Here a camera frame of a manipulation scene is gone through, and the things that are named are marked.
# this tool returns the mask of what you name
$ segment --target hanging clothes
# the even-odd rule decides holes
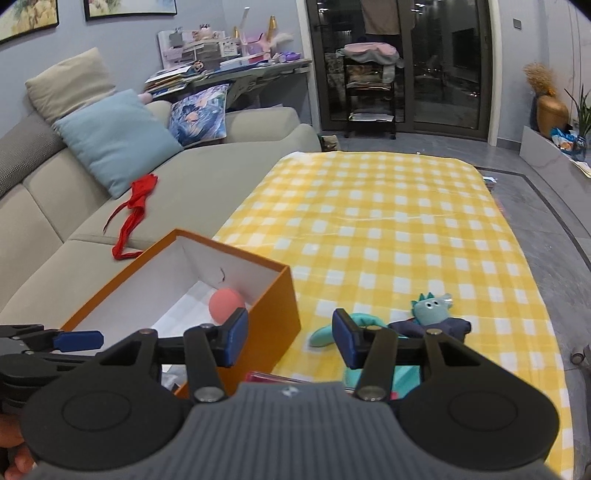
[[[370,35],[400,35],[397,0],[361,0],[365,32]]]

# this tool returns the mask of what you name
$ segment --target human hand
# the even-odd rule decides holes
[[[14,464],[4,472],[5,480],[19,480],[25,473],[29,473],[33,469],[35,460],[24,444],[18,417],[0,414],[0,447],[13,448],[19,445]]]

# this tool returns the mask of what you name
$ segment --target pink cloth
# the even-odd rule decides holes
[[[363,53],[364,51],[368,50],[377,50],[382,55],[395,55],[397,53],[396,48],[388,43],[350,43],[349,45],[345,45],[344,50],[349,53]]]

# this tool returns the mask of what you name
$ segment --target metal screw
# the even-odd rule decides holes
[[[362,387],[358,392],[357,396],[361,400],[365,401],[380,401],[386,396],[386,392],[382,387],[376,387],[375,385],[369,385]]]
[[[220,401],[225,394],[223,390],[218,387],[201,387],[193,395],[197,401],[213,403]]]

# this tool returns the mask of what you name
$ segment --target sofa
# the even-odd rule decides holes
[[[168,125],[170,103],[148,108]],[[184,150],[154,170],[158,184],[130,248],[146,249],[174,228],[212,237],[279,159],[320,151],[312,127],[291,108],[229,113],[226,124],[223,144]],[[3,161],[22,177],[9,190]],[[30,165],[38,166],[29,173]],[[25,118],[0,139],[2,185],[0,323],[60,328],[129,264],[111,253],[129,211],[103,233],[129,192],[111,199],[40,117]]]

